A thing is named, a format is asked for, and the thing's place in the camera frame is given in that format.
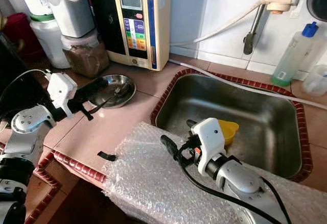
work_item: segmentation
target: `red tile edging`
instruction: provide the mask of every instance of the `red tile edging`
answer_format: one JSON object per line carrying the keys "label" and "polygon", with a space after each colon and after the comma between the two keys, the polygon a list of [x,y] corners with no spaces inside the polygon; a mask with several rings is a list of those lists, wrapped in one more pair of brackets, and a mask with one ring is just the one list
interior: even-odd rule
{"label": "red tile edging", "polygon": [[[180,77],[191,74],[191,73],[201,74],[198,71],[188,68],[188,69],[179,71],[175,75],[175,77],[172,79],[170,84],[167,86],[165,92],[163,93],[162,97],[160,98],[159,102],[157,103],[157,105],[155,106],[155,108],[153,109],[153,111],[150,114],[150,121],[153,126],[156,126],[155,120],[159,114],[159,111],[161,110],[163,104],[165,103],[165,100],[167,99],[169,93],[173,89],[177,80]],[[220,74],[220,73],[214,73],[214,72],[211,72],[211,73],[214,74],[215,76],[218,76],[218,77],[223,78],[228,81],[232,81],[235,83],[252,86],[252,87],[256,87],[256,88],[262,88],[265,90],[277,92],[282,95],[295,97],[288,90],[285,90],[278,86],[268,85],[268,84],[255,82],[255,81],[251,81],[251,80],[246,80],[246,79],[242,79],[242,78],[237,78],[237,77],[232,77],[232,76],[228,76],[228,75],[224,75],[224,74]],[[301,167],[300,171],[298,172],[298,174],[293,176],[289,180],[295,181],[295,182],[301,182],[310,175],[312,168],[313,168],[313,163],[312,163],[312,158],[311,158],[308,130],[307,130],[306,117],[305,117],[305,111],[304,111],[303,104],[298,103],[298,102],[293,102],[293,101],[291,101],[291,103],[294,105],[294,107],[296,109],[297,125],[298,125],[300,144],[301,144],[302,167]]]}
{"label": "red tile edging", "polygon": [[[0,142],[0,151],[2,152],[5,148],[5,144]],[[41,202],[36,206],[36,208],[31,212],[31,214],[26,218],[25,224],[33,224],[40,214],[49,205],[51,200],[57,194],[61,188],[61,184],[54,179],[45,168],[54,160],[53,151],[49,152],[38,164],[37,168],[33,171],[33,174],[51,186],[51,190],[46,194],[46,196],[41,200]]]}
{"label": "red tile edging", "polygon": [[54,151],[54,157],[55,159],[65,166],[68,166],[72,170],[82,173],[92,179],[95,179],[98,182],[104,183],[106,180],[106,176],[64,154],[61,154],[60,152]]}

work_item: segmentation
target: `blue cap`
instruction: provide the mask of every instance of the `blue cap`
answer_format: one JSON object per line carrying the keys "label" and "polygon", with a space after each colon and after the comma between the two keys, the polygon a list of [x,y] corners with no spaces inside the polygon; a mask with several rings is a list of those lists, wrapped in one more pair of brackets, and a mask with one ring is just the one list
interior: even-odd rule
{"label": "blue cap", "polygon": [[308,38],[313,37],[319,28],[316,24],[317,23],[315,21],[312,22],[311,24],[310,23],[307,24],[305,29],[302,31],[302,35]]}

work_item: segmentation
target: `faucet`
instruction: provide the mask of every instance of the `faucet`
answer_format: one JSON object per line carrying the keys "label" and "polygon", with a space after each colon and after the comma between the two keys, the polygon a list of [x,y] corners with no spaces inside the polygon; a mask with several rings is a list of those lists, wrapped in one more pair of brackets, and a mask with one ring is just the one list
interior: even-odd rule
{"label": "faucet", "polygon": [[253,51],[253,40],[254,40],[254,35],[256,33],[256,29],[258,28],[260,19],[262,17],[262,14],[264,13],[265,10],[265,5],[260,5],[258,10],[256,11],[256,15],[254,18],[254,21],[252,23],[252,27],[250,32],[244,37],[244,49],[243,53],[246,55],[250,55]]}

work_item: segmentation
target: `metal bowl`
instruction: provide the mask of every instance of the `metal bowl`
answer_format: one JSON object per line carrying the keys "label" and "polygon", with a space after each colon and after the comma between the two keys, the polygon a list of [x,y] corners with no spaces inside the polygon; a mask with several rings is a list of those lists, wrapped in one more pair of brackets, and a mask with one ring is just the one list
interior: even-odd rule
{"label": "metal bowl", "polygon": [[103,105],[102,108],[120,108],[129,100],[131,100],[136,92],[136,85],[129,77],[120,74],[110,74],[103,76],[102,78],[108,82],[108,86],[100,90],[88,101],[94,107],[97,107],[107,99],[114,97],[114,91],[117,88],[122,88],[125,84],[130,86],[126,94],[110,99],[105,105]]}

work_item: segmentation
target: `red container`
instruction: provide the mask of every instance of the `red container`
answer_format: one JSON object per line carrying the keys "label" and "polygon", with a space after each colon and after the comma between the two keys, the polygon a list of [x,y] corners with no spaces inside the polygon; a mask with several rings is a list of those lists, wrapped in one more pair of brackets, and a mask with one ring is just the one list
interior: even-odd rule
{"label": "red container", "polygon": [[25,13],[16,13],[9,16],[3,32],[16,45],[19,45],[21,40],[24,41],[23,49],[18,50],[23,59],[38,59],[45,55]]}

